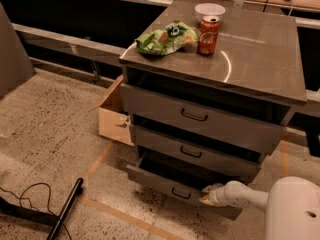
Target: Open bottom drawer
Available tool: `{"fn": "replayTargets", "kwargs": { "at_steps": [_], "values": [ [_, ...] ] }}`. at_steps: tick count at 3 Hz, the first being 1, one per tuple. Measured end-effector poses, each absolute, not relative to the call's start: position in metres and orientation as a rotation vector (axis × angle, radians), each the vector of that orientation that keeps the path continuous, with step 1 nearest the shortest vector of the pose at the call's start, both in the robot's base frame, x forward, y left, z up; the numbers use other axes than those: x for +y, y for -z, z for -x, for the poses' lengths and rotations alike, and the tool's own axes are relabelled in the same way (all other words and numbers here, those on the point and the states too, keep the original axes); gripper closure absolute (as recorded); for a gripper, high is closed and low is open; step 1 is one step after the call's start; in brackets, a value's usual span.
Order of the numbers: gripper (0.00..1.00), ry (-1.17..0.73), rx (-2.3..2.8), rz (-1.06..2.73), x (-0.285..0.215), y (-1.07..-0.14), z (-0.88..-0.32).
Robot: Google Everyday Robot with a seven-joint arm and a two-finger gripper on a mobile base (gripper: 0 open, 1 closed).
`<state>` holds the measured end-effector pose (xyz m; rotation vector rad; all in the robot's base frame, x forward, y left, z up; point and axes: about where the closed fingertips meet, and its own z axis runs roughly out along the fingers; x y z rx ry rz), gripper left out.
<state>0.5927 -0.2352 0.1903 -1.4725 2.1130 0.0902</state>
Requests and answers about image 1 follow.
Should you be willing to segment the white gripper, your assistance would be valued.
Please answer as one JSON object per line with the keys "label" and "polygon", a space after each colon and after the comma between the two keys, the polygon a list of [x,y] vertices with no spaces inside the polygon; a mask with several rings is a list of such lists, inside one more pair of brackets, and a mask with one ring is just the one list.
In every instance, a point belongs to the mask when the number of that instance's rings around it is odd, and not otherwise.
{"label": "white gripper", "polygon": [[250,191],[249,187],[238,181],[230,181],[225,185],[215,183],[201,190],[202,193],[209,193],[209,198],[204,196],[199,201],[209,206],[245,208],[250,204],[247,197]]}

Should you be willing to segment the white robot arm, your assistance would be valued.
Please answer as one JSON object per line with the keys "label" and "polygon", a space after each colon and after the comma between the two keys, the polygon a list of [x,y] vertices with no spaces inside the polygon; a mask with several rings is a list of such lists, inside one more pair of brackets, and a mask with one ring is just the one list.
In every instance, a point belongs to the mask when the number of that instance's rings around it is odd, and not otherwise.
{"label": "white robot arm", "polygon": [[239,181],[205,187],[199,199],[214,207],[245,208],[264,212],[265,240],[320,240],[320,187],[306,179],[288,176],[269,192],[254,190]]}

